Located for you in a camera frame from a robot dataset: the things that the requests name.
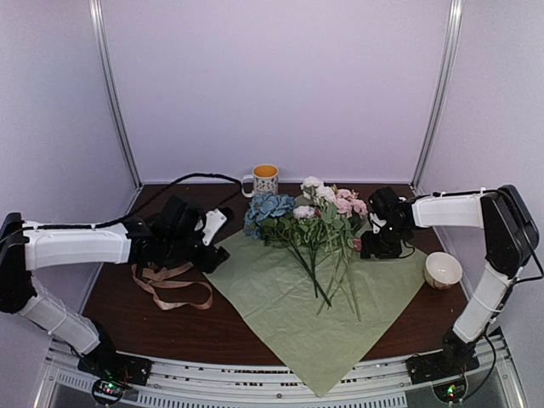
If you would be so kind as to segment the white fake flower bunch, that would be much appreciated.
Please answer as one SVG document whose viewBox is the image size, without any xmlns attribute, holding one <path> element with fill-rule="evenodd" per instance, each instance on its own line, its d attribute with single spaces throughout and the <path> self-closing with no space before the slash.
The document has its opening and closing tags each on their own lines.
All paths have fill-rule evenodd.
<svg viewBox="0 0 544 408">
<path fill-rule="evenodd" d="M 307 272 L 316 298 L 331 304 L 330 291 L 335 275 L 326 288 L 319 283 L 317 264 L 320 254 L 334 254 L 343 245 L 343 221 L 337 206 L 337 188 L 319 178 L 307 177 L 300 185 L 303 205 L 292 211 L 290 248 Z"/>
</svg>

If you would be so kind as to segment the blue hydrangea fake flower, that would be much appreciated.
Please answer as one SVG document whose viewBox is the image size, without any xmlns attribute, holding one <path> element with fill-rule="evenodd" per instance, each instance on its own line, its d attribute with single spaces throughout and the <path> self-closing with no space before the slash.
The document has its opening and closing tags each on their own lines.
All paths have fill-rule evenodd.
<svg viewBox="0 0 544 408">
<path fill-rule="evenodd" d="M 318 252 L 326 244 L 326 227 L 318 207 L 298 205 L 289 195 L 255 195 L 244 216 L 243 232 L 266 246 L 287 250 L 310 278 L 314 295 L 332 304 L 316 272 Z"/>
</svg>

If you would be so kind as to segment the green and tan wrapping paper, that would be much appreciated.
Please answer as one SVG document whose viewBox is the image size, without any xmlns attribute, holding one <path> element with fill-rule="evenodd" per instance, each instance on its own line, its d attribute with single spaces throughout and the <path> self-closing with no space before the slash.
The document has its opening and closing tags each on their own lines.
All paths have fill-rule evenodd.
<svg viewBox="0 0 544 408">
<path fill-rule="evenodd" d="M 424 283 L 426 254 L 349 259 L 353 280 L 316 297 L 286 250 L 237 232 L 221 243 L 229 259 L 208 279 L 254 334 L 316 396 L 327 395 L 400 317 Z"/>
</svg>

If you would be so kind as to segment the white mug with orange inside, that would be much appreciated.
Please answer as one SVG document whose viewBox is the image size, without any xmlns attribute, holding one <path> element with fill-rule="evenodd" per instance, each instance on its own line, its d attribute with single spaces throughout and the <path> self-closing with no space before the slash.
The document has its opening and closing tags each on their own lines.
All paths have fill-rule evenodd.
<svg viewBox="0 0 544 408">
<path fill-rule="evenodd" d="M 279 169 L 271 164 L 261 164 L 241 179 L 241 193 L 246 198 L 273 193 L 279 189 Z"/>
</svg>

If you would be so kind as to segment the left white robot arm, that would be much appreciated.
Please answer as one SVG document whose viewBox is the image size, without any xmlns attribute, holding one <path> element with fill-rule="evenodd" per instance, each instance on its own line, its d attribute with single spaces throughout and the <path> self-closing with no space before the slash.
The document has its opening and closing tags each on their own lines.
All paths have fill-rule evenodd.
<svg viewBox="0 0 544 408">
<path fill-rule="evenodd" d="M 1 310 L 23 316 L 88 355 L 103 377 L 122 370 L 109 336 L 67 308 L 33 277 L 33 271 L 73 264 L 129 264 L 137 278 L 182 267 L 212 273 L 229 254 L 213 245 L 231 220 L 228 208 L 165 211 L 146 220 L 113 224 L 40 224 L 12 212 L 1 227 Z"/>
</svg>

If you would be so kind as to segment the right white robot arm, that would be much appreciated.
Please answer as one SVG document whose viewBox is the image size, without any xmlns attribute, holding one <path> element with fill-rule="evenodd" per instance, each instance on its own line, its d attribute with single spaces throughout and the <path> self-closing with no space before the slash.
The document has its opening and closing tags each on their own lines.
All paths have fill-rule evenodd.
<svg viewBox="0 0 544 408">
<path fill-rule="evenodd" d="M 502 311 L 513 287 L 522 282 L 520 272 L 536 261 L 540 233 L 517 188 L 435 192 L 400 197 L 392 188 L 376 190 L 370 197 L 369 230 L 361 236 L 361 258 L 399 259 L 403 246 L 418 230 L 477 230 L 483 260 L 478 284 L 453 327 L 458 343 L 436 356 L 436 368 L 447 376 L 468 362 L 469 344 Z"/>
</svg>

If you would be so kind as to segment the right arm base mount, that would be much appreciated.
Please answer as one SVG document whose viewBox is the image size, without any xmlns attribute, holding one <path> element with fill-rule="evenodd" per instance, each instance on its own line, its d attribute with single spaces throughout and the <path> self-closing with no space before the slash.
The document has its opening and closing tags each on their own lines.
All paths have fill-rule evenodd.
<svg viewBox="0 0 544 408">
<path fill-rule="evenodd" d="M 434 382 L 479 368 L 475 343 L 446 341 L 440 351 L 411 356 L 406 368 L 413 385 Z"/>
</svg>

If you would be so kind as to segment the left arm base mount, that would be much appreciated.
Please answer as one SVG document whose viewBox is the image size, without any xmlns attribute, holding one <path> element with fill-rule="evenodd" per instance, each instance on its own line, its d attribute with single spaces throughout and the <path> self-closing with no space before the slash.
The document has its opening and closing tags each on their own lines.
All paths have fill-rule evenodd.
<svg viewBox="0 0 544 408">
<path fill-rule="evenodd" d="M 75 348 L 71 352 L 78 358 L 77 368 L 108 382 L 119 385 L 147 384 L 152 361 L 143 357 L 120 354 L 109 339 L 100 339 L 96 348 L 88 353 L 80 353 Z"/>
</svg>

